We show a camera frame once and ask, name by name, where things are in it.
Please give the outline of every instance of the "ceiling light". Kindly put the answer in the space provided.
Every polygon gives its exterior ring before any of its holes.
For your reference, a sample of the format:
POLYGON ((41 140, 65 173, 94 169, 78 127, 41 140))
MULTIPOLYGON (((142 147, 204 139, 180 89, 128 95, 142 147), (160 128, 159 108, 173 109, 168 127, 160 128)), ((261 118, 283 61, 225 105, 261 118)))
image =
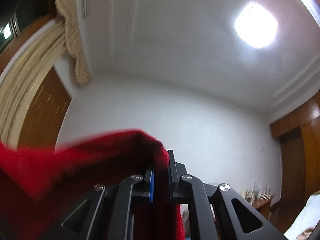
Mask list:
POLYGON ((10 30, 9 23, 3 29, 3 36, 4 36, 5 39, 7 39, 7 38, 9 38, 11 36, 11 30, 10 30))
POLYGON ((278 23, 265 8, 250 2, 237 18, 235 28, 241 39, 260 49, 273 41, 278 23))

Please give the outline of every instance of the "triangular cutout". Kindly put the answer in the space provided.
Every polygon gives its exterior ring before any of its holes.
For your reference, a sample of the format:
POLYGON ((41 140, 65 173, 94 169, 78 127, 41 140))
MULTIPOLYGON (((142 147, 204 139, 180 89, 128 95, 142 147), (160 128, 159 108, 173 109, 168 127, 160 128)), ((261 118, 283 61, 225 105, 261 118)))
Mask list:
POLYGON ((62 226, 71 231, 79 233, 84 225, 85 219, 90 210, 92 201, 84 200, 67 218, 63 221, 62 226))
POLYGON ((262 227, 262 222, 255 217, 238 199, 231 200, 240 222, 242 231, 246 234, 262 227))

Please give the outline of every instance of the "red cloth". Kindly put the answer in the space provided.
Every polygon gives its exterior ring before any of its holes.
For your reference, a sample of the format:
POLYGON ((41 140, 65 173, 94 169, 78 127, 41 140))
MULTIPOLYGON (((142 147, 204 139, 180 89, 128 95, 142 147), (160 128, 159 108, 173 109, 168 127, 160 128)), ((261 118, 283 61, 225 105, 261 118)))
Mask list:
POLYGON ((0 144, 0 215, 18 239, 34 240, 96 183, 113 185, 154 162, 154 204, 135 214, 135 239, 184 239, 178 205, 168 204, 169 155, 162 143, 138 130, 103 135, 71 148, 0 144))

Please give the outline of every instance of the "ceiling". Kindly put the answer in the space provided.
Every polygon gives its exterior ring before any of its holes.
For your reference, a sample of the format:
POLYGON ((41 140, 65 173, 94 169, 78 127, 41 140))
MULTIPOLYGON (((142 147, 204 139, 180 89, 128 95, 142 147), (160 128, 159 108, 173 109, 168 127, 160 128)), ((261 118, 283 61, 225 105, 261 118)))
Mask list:
POLYGON ((148 78, 274 121, 320 89, 320 28, 300 0, 86 0, 79 28, 92 72, 148 78), (254 1, 278 22, 255 49, 234 28, 254 1))

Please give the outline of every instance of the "dark window pane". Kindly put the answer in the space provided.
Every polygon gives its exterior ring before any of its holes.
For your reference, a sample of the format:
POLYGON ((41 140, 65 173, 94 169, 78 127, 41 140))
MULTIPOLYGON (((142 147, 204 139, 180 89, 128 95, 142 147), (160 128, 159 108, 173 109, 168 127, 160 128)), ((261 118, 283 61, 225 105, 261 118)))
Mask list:
POLYGON ((24 0, 16 11, 20 32, 49 13, 48 0, 24 0))
POLYGON ((13 32, 10 24, 7 24, 4 28, 3 33, 0 35, 0 53, 5 49, 13 39, 13 32))

